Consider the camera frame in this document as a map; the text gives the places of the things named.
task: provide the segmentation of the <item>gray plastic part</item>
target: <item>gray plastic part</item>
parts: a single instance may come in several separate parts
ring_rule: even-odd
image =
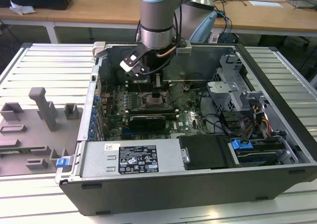
[[[25,125],[8,125],[0,127],[0,133],[6,134],[6,133],[17,133],[17,132],[25,132],[26,126]]]
[[[27,128],[25,132],[0,133],[1,141],[18,139],[21,143],[16,148],[0,147],[0,155],[3,152],[0,159],[0,176],[55,173],[55,164],[49,161],[51,150],[55,149],[59,155],[63,155],[64,149],[67,150],[68,155],[74,154],[83,109],[78,108],[79,119],[77,120],[67,120],[63,108],[56,110],[58,125],[56,132],[50,132],[47,129],[44,120],[39,118],[37,109],[17,113],[19,121],[8,123],[3,119],[0,122],[0,127],[24,125]],[[48,163],[48,168],[28,169],[25,165],[26,160],[35,158],[44,158]]]
[[[57,123],[55,121],[55,116],[52,113],[48,102],[45,99],[45,88],[32,88],[29,97],[30,99],[34,100],[36,102],[36,105],[38,106],[41,116],[44,119],[46,125],[48,126],[50,131],[56,131],[57,130]]]
[[[51,151],[51,155],[50,155],[50,161],[52,162],[53,165],[56,164],[57,159],[59,159],[60,156],[58,155],[58,153],[56,152],[55,149],[52,149]]]
[[[63,152],[61,153],[61,156],[64,157],[64,156],[69,156],[66,148],[63,149]]]
[[[65,104],[64,113],[67,120],[79,118],[77,104]]]
[[[44,160],[44,158],[39,159],[27,159],[25,166],[28,169],[47,169],[49,164]]]
[[[0,141],[0,148],[12,148],[18,147],[20,145],[19,140],[7,140],[7,141]]]
[[[50,108],[51,113],[53,114],[54,118],[56,118],[56,116],[57,116],[57,110],[56,110],[56,108],[55,108],[55,106],[54,106],[54,103],[53,103],[53,102],[48,102],[48,105],[49,105],[49,108]],[[43,117],[42,117],[40,111],[38,111],[38,115],[39,115],[40,119],[43,120]]]
[[[19,103],[5,103],[0,113],[6,121],[19,121],[17,113],[23,112]]]
[[[48,146],[41,149],[36,149],[36,147],[34,147],[34,149],[31,150],[31,153],[34,155],[48,155],[51,153],[51,150]]]

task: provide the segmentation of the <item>power cable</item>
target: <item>power cable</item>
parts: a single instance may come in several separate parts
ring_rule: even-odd
[[[11,32],[10,28],[9,28],[6,24],[4,24],[1,20],[0,20],[0,22],[6,27],[6,29],[11,33],[11,35],[15,38],[15,40],[16,40],[20,45],[22,45],[22,43],[17,39],[17,37]]]
[[[306,60],[304,61],[304,63],[301,65],[300,69],[298,70],[299,72],[301,72],[301,70],[303,69],[304,65],[305,65],[306,62],[309,60],[309,58],[313,55],[313,53],[315,52],[316,49],[317,49],[317,46],[313,49],[313,51],[309,54],[309,56],[306,58]]]

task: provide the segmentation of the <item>paper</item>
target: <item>paper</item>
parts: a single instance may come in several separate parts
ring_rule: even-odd
[[[264,7],[283,7],[277,2],[262,2],[262,1],[249,1],[253,6],[264,6]]]
[[[10,9],[15,12],[16,14],[23,15],[23,14],[28,14],[28,13],[34,13],[36,12],[32,6],[21,6],[13,3],[10,1],[11,7]]]

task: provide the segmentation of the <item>screw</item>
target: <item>screw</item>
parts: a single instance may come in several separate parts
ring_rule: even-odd
[[[183,163],[184,163],[184,164],[189,163],[189,159],[188,159],[188,157],[183,156]]]

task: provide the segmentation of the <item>black plastic cover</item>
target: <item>black plastic cover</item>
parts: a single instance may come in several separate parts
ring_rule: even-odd
[[[187,149],[190,159],[185,169],[235,168],[228,142],[230,140],[224,135],[180,136],[180,147]]]

